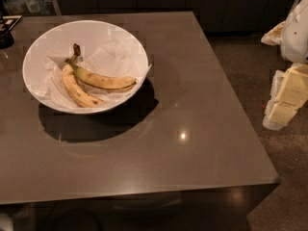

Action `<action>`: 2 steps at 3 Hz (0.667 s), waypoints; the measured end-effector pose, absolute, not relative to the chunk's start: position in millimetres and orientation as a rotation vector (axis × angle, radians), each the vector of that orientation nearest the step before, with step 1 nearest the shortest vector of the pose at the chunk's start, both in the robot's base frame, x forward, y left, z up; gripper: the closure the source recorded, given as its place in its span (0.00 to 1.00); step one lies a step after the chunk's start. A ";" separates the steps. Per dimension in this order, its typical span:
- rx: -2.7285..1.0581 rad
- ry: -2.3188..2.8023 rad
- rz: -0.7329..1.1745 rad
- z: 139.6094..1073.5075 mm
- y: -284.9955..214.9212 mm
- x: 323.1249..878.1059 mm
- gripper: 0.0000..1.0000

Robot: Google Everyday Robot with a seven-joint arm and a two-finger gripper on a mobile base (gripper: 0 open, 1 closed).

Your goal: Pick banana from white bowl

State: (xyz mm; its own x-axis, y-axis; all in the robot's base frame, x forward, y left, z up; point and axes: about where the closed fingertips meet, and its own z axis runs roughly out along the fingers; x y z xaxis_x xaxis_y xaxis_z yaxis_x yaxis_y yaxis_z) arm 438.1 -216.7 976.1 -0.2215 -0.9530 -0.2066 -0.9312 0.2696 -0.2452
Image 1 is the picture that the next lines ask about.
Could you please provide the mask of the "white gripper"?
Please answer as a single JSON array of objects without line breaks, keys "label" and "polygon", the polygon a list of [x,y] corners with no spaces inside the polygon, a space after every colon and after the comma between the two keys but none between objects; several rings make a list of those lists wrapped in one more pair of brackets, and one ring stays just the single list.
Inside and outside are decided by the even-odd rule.
[{"label": "white gripper", "polygon": [[272,78],[270,100],[263,126],[281,130],[308,101],[308,0],[300,0],[286,21],[265,33],[261,42],[280,45],[283,58],[292,63],[286,71],[277,70]]}]

